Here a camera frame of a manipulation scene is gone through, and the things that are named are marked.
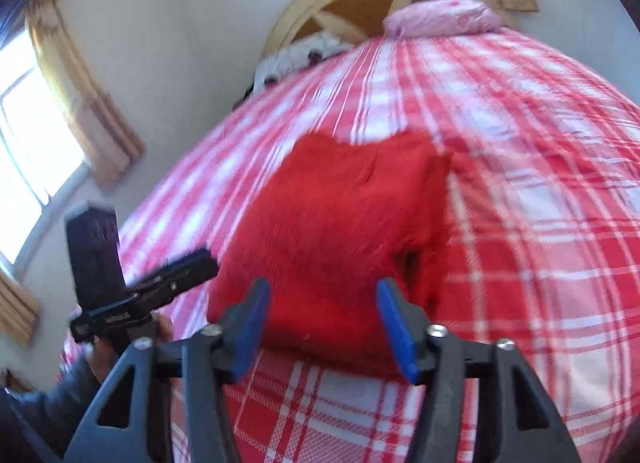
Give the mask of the person's left hand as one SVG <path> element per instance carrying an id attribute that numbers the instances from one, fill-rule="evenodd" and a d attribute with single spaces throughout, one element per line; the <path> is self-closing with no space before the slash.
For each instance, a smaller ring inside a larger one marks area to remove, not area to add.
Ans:
<path id="1" fill-rule="evenodd" d="M 155 325 L 157 342 L 167 343 L 174 339 L 174 324 L 172 324 L 170 318 L 161 313 L 153 313 L 153 324 Z M 97 337 L 85 349 L 85 359 L 96 380 L 102 383 L 114 367 L 118 354 L 108 339 L 99 339 Z"/>

